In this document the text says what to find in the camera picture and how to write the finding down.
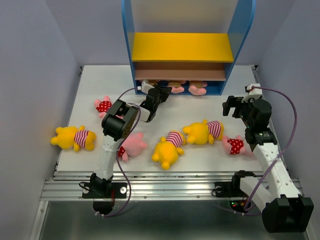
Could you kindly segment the pink plush striped body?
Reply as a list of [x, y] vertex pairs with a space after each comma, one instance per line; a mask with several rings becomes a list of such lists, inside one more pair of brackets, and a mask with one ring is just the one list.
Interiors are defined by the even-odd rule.
[[185, 83], [185, 80], [170, 80], [168, 81], [167, 86], [171, 88], [172, 94], [179, 94], [185, 91], [184, 87], [182, 86]]

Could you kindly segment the pink frog plush striped shirt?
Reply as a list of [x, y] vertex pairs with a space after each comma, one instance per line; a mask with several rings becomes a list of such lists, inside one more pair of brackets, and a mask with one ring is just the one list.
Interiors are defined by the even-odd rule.
[[144, 80], [140, 80], [141, 83], [145, 83], [147, 85], [153, 86], [156, 85], [158, 83], [158, 80], [151, 80], [151, 79], [144, 79]]

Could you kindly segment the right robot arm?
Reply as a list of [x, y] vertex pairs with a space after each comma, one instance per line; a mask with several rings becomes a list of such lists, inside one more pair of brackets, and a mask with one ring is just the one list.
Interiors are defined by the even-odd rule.
[[260, 179], [242, 172], [240, 178], [230, 182], [231, 192], [248, 195], [248, 201], [260, 210], [269, 233], [305, 232], [314, 204], [292, 182], [281, 159], [277, 140], [269, 128], [272, 106], [261, 97], [230, 95], [222, 107], [223, 116], [234, 108], [232, 117], [243, 121], [245, 140], [263, 170]]

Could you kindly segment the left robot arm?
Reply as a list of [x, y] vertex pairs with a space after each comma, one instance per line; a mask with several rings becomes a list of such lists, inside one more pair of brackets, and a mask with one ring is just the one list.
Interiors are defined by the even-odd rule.
[[139, 121], [149, 123], [153, 120], [159, 105], [168, 99], [172, 91], [171, 87], [144, 83], [141, 89], [147, 91], [141, 104], [128, 103], [118, 98], [102, 119], [102, 152], [97, 167], [90, 176], [89, 186], [85, 188], [100, 198], [111, 197], [114, 164], [123, 142]]

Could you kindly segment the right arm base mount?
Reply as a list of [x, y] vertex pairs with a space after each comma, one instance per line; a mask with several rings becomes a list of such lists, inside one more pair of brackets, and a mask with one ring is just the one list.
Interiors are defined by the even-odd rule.
[[244, 206], [248, 201], [248, 195], [239, 188], [234, 187], [231, 181], [215, 182], [211, 194], [217, 198], [228, 198], [229, 206], [232, 210], [246, 213]]

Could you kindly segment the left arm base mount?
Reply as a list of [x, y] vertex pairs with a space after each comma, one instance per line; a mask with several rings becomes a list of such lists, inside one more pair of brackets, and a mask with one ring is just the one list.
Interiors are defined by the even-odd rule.
[[81, 181], [82, 198], [93, 200], [92, 209], [96, 216], [110, 218], [119, 215], [127, 206], [128, 201], [120, 209], [115, 210], [116, 200], [127, 198], [128, 184], [126, 182], [109, 182], [104, 189], [97, 189], [91, 182]]

